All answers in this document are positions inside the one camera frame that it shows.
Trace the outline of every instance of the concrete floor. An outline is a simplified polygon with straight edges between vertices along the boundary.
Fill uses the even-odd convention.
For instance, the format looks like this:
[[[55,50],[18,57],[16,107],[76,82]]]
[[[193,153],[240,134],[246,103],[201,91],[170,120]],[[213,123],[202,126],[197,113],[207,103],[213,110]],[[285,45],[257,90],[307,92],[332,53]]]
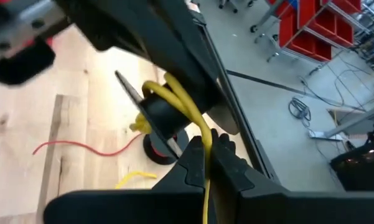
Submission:
[[[288,111],[291,98],[302,96],[299,93],[304,92],[298,76],[306,76],[315,66],[294,61],[286,55],[267,63],[266,59],[275,48],[266,37],[255,44],[254,39],[260,32],[252,34],[249,27],[257,23],[269,7],[264,0],[257,0],[251,8],[246,7],[246,2],[237,3],[238,14],[232,13],[229,7],[219,9],[217,0],[200,0],[200,10],[225,68],[234,74],[245,75],[244,78],[230,75],[230,80],[255,136],[261,141],[282,185],[289,190],[343,191],[328,166],[328,162],[339,154],[335,142],[310,139],[308,130]],[[277,32],[276,24],[267,34],[271,36]],[[337,81],[336,85],[346,104],[343,109],[374,107],[374,73],[353,52],[342,53],[307,82],[319,96],[341,103],[334,84],[340,74],[341,82]],[[267,82],[283,87],[264,84]],[[301,100],[311,109],[311,129],[326,131],[335,127],[326,110],[334,106],[310,96]],[[344,151],[342,143],[339,148]]]

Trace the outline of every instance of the metal rod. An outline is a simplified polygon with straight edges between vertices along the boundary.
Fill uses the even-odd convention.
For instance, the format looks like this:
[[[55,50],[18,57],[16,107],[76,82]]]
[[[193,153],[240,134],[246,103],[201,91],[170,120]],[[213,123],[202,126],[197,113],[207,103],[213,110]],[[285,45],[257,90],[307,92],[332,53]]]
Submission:
[[[258,29],[261,27],[273,14],[274,12],[278,9],[278,7],[284,2],[285,0],[277,0],[266,12],[266,14],[260,19],[259,23],[257,23],[256,28]],[[269,28],[271,28],[277,21],[274,21],[267,29],[264,30],[264,32],[267,32]]]
[[[279,18],[281,18],[287,11],[288,11],[288,9],[290,8],[290,7],[293,7],[293,3],[294,2],[297,2],[297,3],[299,3],[298,2],[298,0],[293,0],[292,2],[288,2],[289,3],[289,5],[281,12],[281,14],[279,15],[279,17],[278,17],[278,19]]]
[[[338,49],[347,50],[347,48],[345,48],[345,47],[341,46],[340,44],[338,44],[338,43],[330,40],[328,37],[325,37],[325,36],[321,35],[320,33],[317,33],[316,31],[310,29],[309,27],[304,28],[304,30],[306,32],[309,32],[310,34],[312,34],[312,35],[320,38],[324,42],[327,42],[328,44],[330,44],[330,45],[332,45],[334,47],[337,47]]]
[[[362,4],[362,6],[363,6],[366,10],[368,10],[368,12],[369,12],[370,14],[372,14],[372,15],[374,16],[374,10],[372,10],[371,8],[369,8],[365,3]]]
[[[346,130],[347,128],[349,128],[351,126],[354,126],[354,125],[358,124],[359,122],[364,121],[366,119],[370,119],[372,117],[374,117],[374,109],[372,109],[372,110],[370,110],[366,113],[360,114],[356,118],[353,118],[353,119],[347,121],[346,123],[344,123],[340,126],[337,126],[336,128],[334,128],[330,131],[326,131],[324,133],[324,136],[325,136],[325,138],[330,138],[332,136],[335,136],[338,133],[341,133],[342,131]]]
[[[341,49],[339,52],[337,52],[337,54],[336,54],[334,57],[332,57],[332,60],[335,59],[335,58],[337,58],[337,57],[339,57],[343,52],[344,52],[344,49]],[[318,66],[318,69],[322,69],[322,68],[324,68],[324,67],[325,67],[326,65],[328,65],[329,62],[331,62],[332,60],[320,64],[320,65]]]

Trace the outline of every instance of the metal bar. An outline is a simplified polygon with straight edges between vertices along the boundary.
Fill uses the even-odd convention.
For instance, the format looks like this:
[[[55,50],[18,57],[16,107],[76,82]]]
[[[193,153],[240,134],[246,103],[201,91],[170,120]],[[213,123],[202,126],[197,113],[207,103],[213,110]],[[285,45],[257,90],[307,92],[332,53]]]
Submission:
[[[348,15],[345,11],[341,10],[341,8],[337,7],[334,3],[332,3],[332,1],[328,1],[326,4],[323,4],[323,0],[321,0],[321,5],[322,6],[329,6],[333,11],[339,13],[346,22],[350,23],[351,25],[353,26],[356,26],[362,30],[364,30],[366,33],[369,32],[369,30],[364,27],[363,25],[361,25],[361,23],[359,23],[356,19],[354,19],[353,17],[351,17],[350,15]]]
[[[208,45],[212,49],[213,58],[220,68],[220,72],[218,73],[218,83],[221,86],[221,89],[224,92],[225,96],[227,96],[226,100],[229,105],[229,109],[232,113],[233,119],[235,120],[240,130],[240,135],[249,155],[251,165],[265,177],[275,182],[279,182],[278,178],[275,175],[275,172],[272,171],[274,169],[271,163],[268,159],[265,159],[267,158],[265,150],[260,147],[261,145],[255,138],[255,135],[250,128],[250,124],[246,118],[245,113],[243,112],[243,108],[241,107],[238,97],[236,97],[234,88],[231,85],[230,79],[220,60],[219,54],[214,47],[214,43],[210,38],[210,35],[208,34],[207,28],[205,26],[202,26],[202,29],[205,33],[204,37],[207,37]]]
[[[282,53],[282,54],[286,54],[286,55],[288,55],[288,56],[290,56],[290,57],[292,57],[292,58],[307,60],[308,62],[314,63],[314,64],[316,64],[316,65],[318,65],[318,64],[322,64],[322,63],[323,63],[323,62],[320,62],[320,61],[315,60],[315,59],[313,59],[313,58],[307,57],[307,56],[305,56],[305,55],[303,55],[303,54],[300,54],[300,53],[298,53],[298,52],[295,52],[295,51],[290,50],[290,49],[287,49],[287,48],[282,49],[281,53]]]
[[[329,2],[327,2],[325,5],[323,5],[319,10],[318,12],[308,21],[306,22],[306,24],[304,24],[303,27],[301,27],[301,29],[299,29],[293,36],[292,38],[286,42],[285,46],[282,47],[281,49],[287,47],[320,13],[322,13],[322,11],[326,8],[326,6],[328,6],[330,3],[332,2],[332,0],[329,0]]]
[[[297,1],[297,0],[293,0],[292,2],[289,2],[289,1],[288,1],[288,3],[289,3],[288,7],[286,7],[286,8],[281,12],[281,14],[279,15],[279,17],[277,17],[277,18],[278,18],[278,19],[281,18],[281,17],[285,14],[285,12],[288,11],[288,9],[289,9],[290,7],[293,7],[292,4],[293,4],[294,2],[296,2],[296,1]]]
[[[23,10],[0,27],[0,44],[8,46],[7,49],[0,49],[0,59],[16,53],[27,41],[33,40],[64,18],[65,14],[51,0],[39,1]],[[39,21],[39,26],[34,26],[34,21]]]
[[[366,120],[366,119],[369,119],[369,118],[372,118],[372,117],[374,117],[374,109],[372,109],[372,110],[370,110],[366,113],[360,114],[356,118],[353,118],[350,121],[347,121],[346,123],[341,124],[340,126],[337,126],[336,128],[334,128],[330,131],[326,131],[324,133],[324,136],[326,138],[330,138],[332,136],[335,136],[338,133],[341,133],[342,131],[346,130],[347,128],[349,128],[351,126],[354,126],[354,125],[358,124],[359,122],[361,122],[363,120]]]
[[[362,4],[362,6],[363,6],[366,10],[368,10],[368,12],[369,12],[370,14],[372,14],[372,15],[374,16],[374,10],[372,10],[371,8],[369,8],[366,4]]]
[[[317,33],[316,31],[314,31],[312,29],[310,29],[309,27],[304,28],[304,30],[307,31],[307,32],[309,32],[310,34],[312,34],[312,35],[320,38],[321,40],[323,40],[323,41],[325,41],[325,42],[333,45],[334,47],[340,48],[342,50],[348,50],[347,48],[341,46],[340,44],[337,44],[336,42],[334,42],[334,41],[332,41],[332,40],[324,37],[323,35],[320,35],[319,33]]]
[[[275,10],[284,2],[284,0],[277,0],[266,12],[266,14],[260,19],[257,27],[262,26],[275,12]]]
[[[335,58],[337,58],[339,55],[341,55],[342,53],[344,52],[344,49],[341,49],[341,50],[339,50],[339,52],[337,52],[337,54],[335,55],[335,56],[333,56],[332,57],[332,60],[333,59],[335,59]],[[329,64],[329,62],[331,62],[332,60],[329,60],[329,61],[327,61],[327,62],[322,62],[322,64],[320,64],[317,68],[315,68],[314,70],[320,70],[320,69],[322,69],[323,67],[325,67],[327,64]]]
[[[281,12],[281,14],[279,15],[279,17],[277,17],[277,19],[279,19],[280,17],[282,17],[284,14],[285,14],[285,12],[287,12],[288,11],[288,9],[289,9],[289,7],[292,7],[292,3],[293,2],[291,2],[290,4],[289,4],[289,6],[287,7],[287,8],[285,8],[284,9],[284,11],[282,11]],[[276,6],[276,9],[281,5],[281,3],[279,3],[279,5],[277,5],[277,3],[278,2],[276,2],[273,6]],[[251,32],[253,32],[252,31],[252,28],[253,27],[255,27],[256,28],[256,31],[257,31],[257,29],[258,29],[258,27],[260,27],[260,26],[262,26],[267,20],[268,20],[268,18],[269,18],[269,16],[267,16],[267,14],[266,15],[264,15],[264,17],[262,17],[261,19],[260,19],[260,22],[259,22],[259,24],[258,25],[253,25],[253,26],[251,26]],[[262,35],[263,35],[263,33],[266,33],[275,23],[277,23],[277,22],[279,22],[279,21],[274,21],[270,26],[268,26],[268,28],[267,29],[265,29],[263,32],[262,32]]]

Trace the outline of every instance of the wooden table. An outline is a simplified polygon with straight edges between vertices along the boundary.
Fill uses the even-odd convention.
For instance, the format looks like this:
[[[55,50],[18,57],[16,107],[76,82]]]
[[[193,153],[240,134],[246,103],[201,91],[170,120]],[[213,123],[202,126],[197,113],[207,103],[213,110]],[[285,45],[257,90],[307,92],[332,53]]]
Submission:
[[[135,177],[124,189],[148,189],[172,167],[150,161],[143,137],[116,157],[100,157],[78,146],[58,144],[32,151],[42,142],[72,140],[101,152],[123,147],[138,113],[114,76],[119,70],[141,93],[146,80],[164,83],[162,70],[118,49],[98,53],[70,27],[56,36],[54,66],[20,87],[0,85],[0,223],[40,223],[45,204],[80,189],[113,189],[126,174],[140,170],[158,179]],[[205,116],[210,127],[223,132]],[[194,124],[189,138],[200,134]],[[248,155],[240,136],[236,153]]]

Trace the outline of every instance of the yellow wire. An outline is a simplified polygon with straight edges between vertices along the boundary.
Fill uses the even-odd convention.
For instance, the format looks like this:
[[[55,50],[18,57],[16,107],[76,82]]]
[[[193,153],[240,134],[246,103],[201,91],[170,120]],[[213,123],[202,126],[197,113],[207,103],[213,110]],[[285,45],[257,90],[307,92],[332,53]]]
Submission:
[[[187,118],[189,118],[193,123],[195,123],[202,133],[202,143],[205,148],[205,170],[206,170],[206,181],[205,181],[205,197],[203,201],[203,224],[207,224],[208,220],[208,200],[209,200],[209,190],[210,190],[210,151],[212,149],[212,132],[204,120],[203,116],[200,114],[194,101],[188,95],[186,90],[182,85],[175,79],[170,73],[164,75],[164,79],[170,86],[173,92],[167,88],[160,86],[158,83],[152,81],[146,81],[143,85],[143,91],[153,91],[158,96],[166,100],[170,105],[179,110]],[[152,129],[147,120],[142,114],[138,114],[136,122],[130,125],[130,129],[133,131],[140,131],[149,134]]]
[[[134,176],[137,176],[137,175],[141,175],[143,177],[150,177],[150,178],[154,178],[156,179],[157,178],[157,175],[156,174],[150,174],[150,173],[147,173],[147,172],[141,172],[141,171],[134,171],[134,172],[131,172],[129,174],[126,175],[126,177],[123,177],[123,179],[118,183],[116,184],[115,186],[115,189],[120,189],[121,187],[123,187],[124,184],[126,184],[132,177]]]

